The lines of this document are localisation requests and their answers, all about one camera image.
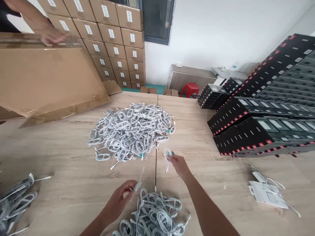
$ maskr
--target human hand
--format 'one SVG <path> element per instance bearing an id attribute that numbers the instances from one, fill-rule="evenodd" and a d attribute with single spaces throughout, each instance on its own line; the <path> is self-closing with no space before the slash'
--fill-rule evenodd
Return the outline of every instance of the human hand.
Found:
<path id="1" fill-rule="evenodd" d="M 185 159 L 178 155 L 167 155 L 167 159 L 171 162 L 176 170 L 176 173 L 185 181 L 191 175 L 190 169 L 187 166 Z"/>
<path id="2" fill-rule="evenodd" d="M 104 209 L 100 213 L 100 217 L 104 217 L 106 225 L 113 223 L 118 219 L 126 205 L 131 202 L 135 192 L 136 180 L 127 180 L 120 187 L 118 187 Z"/>

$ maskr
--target wooden table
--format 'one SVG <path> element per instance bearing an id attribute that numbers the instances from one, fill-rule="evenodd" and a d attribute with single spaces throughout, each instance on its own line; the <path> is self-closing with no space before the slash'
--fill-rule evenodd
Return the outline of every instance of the wooden table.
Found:
<path id="1" fill-rule="evenodd" d="M 113 191 L 128 179 L 140 178 L 142 187 L 164 195 L 179 197 L 183 202 L 183 220 L 191 213 L 186 235 L 201 235 L 192 200 L 173 167 L 165 174 L 164 148 L 171 148 L 187 160 L 194 176 L 241 235 L 312 235 L 315 230 L 315 159 L 314 153 L 298 158 L 283 155 L 265 158 L 233 159 L 219 155 L 207 121 L 214 111 L 200 109 L 197 101 L 156 94 L 122 92 L 102 107 L 62 119 L 58 122 L 18 129 L 23 119 L 0 125 L 1 191 L 25 178 L 30 172 L 50 180 L 36 182 L 37 199 L 25 212 L 18 228 L 30 223 L 21 235 L 79 235 L 105 206 Z M 107 109 L 145 102 L 162 106 L 174 115 L 176 131 L 159 150 L 152 149 L 146 162 L 97 162 L 88 149 L 90 131 Z M 284 184 L 284 198 L 302 215 L 289 210 L 259 204 L 250 195 L 248 180 L 254 180 L 248 164 Z M 128 205 L 120 218 L 104 234 L 111 235 L 122 219 L 130 219 L 137 199 Z"/>

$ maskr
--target red stool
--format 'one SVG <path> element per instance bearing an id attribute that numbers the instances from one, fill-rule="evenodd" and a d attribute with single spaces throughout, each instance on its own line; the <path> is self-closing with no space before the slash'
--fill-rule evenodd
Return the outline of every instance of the red stool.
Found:
<path id="1" fill-rule="evenodd" d="M 182 89 L 180 97 L 183 97 L 182 95 L 185 94 L 186 98 L 190 98 L 190 96 L 192 96 L 193 98 L 197 98 L 198 93 L 199 93 L 198 85 L 196 85 L 195 83 L 188 83 Z"/>

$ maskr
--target cardboard box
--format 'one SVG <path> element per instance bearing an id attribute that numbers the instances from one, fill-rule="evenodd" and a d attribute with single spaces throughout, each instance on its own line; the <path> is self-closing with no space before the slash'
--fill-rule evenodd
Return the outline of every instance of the cardboard box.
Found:
<path id="1" fill-rule="evenodd" d="M 140 49 L 144 48 L 144 30 L 140 32 L 122 28 L 121 34 L 125 46 Z"/>
<path id="2" fill-rule="evenodd" d="M 130 80 L 130 75 L 128 71 L 125 70 L 114 70 L 115 77 L 120 80 Z"/>
<path id="3" fill-rule="evenodd" d="M 117 84 L 119 85 L 119 87 L 121 88 L 126 88 L 126 89 L 131 89 L 131 82 L 130 80 L 122 80 L 122 79 L 119 79 L 117 78 Z"/>
<path id="4" fill-rule="evenodd" d="M 112 69 L 111 61 L 109 60 L 108 57 L 93 56 L 93 55 L 91 55 L 91 57 L 97 68 Z"/>
<path id="5" fill-rule="evenodd" d="M 101 31 L 103 41 L 105 43 L 123 45 L 120 27 L 110 26 L 105 24 L 98 24 L 99 30 Z"/>
<path id="6" fill-rule="evenodd" d="M 139 82 L 144 82 L 145 83 L 145 74 L 143 73 L 137 73 L 137 72 L 129 72 L 130 74 L 130 80 L 131 81 L 139 81 Z"/>
<path id="7" fill-rule="evenodd" d="M 108 57 L 105 44 L 103 42 L 84 39 L 84 44 L 90 55 Z"/>
<path id="8" fill-rule="evenodd" d="M 122 45 L 105 43 L 107 53 L 111 58 L 127 59 L 125 48 Z"/>
<path id="9" fill-rule="evenodd" d="M 128 64 L 126 60 L 110 58 L 113 69 L 128 71 Z"/>
<path id="10" fill-rule="evenodd" d="M 112 69 L 105 69 L 105 68 L 97 67 L 97 70 L 103 81 L 107 79 L 116 79 L 114 71 Z"/>
<path id="11" fill-rule="evenodd" d="M 143 31 L 143 11 L 129 6 L 116 4 L 119 26 Z"/>
<path id="12" fill-rule="evenodd" d="M 73 19 L 82 39 L 89 39 L 101 42 L 102 36 L 95 22 Z"/>
<path id="13" fill-rule="evenodd" d="M 158 90 L 156 88 L 149 88 L 149 87 L 141 87 L 141 93 L 151 93 L 151 94 L 158 94 Z"/>
<path id="14" fill-rule="evenodd" d="M 133 89 L 140 89 L 141 87 L 144 87 L 145 83 L 144 82 L 135 82 L 135 81 L 131 81 L 131 87 Z"/>
<path id="15" fill-rule="evenodd" d="M 89 0 L 63 0 L 73 18 L 96 22 Z"/>
<path id="16" fill-rule="evenodd" d="M 47 14 L 47 16 L 56 29 L 81 38 L 81 35 L 71 18 L 51 14 Z"/>
<path id="17" fill-rule="evenodd" d="M 163 95 L 178 97 L 178 91 L 175 89 L 168 89 L 167 86 L 165 86 Z"/>
<path id="18" fill-rule="evenodd" d="M 22 127 L 110 102 L 90 55 L 76 38 L 54 46 L 43 44 L 36 34 L 2 33 L 0 38 L 0 106 L 27 117 Z"/>
<path id="19" fill-rule="evenodd" d="M 126 58 L 129 61 L 144 62 L 145 61 L 145 50 L 138 48 L 131 48 L 125 46 Z"/>
<path id="20" fill-rule="evenodd" d="M 143 62 L 127 61 L 130 72 L 145 73 Z"/>
<path id="21" fill-rule="evenodd" d="M 115 3 L 105 0 L 92 0 L 90 3 L 97 22 L 119 26 Z"/>
<path id="22" fill-rule="evenodd" d="M 70 13 L 68 12 L 63 0 L 38 0 L 38 2 L 46 14 L 48 13 L 70 17 Z"/>

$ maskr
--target white wall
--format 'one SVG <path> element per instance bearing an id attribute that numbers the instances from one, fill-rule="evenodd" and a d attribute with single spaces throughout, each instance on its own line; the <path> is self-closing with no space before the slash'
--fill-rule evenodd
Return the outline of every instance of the white wall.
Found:
<path id="1" fill-rule="evenodd" d="M 209 70 L 238 61 L 238 69 L 246 70 L 274 49 L 312 3 L 176 0 L 170 45 L 145 43 L 147 83 L 165 85 L 175 63 Z"/>

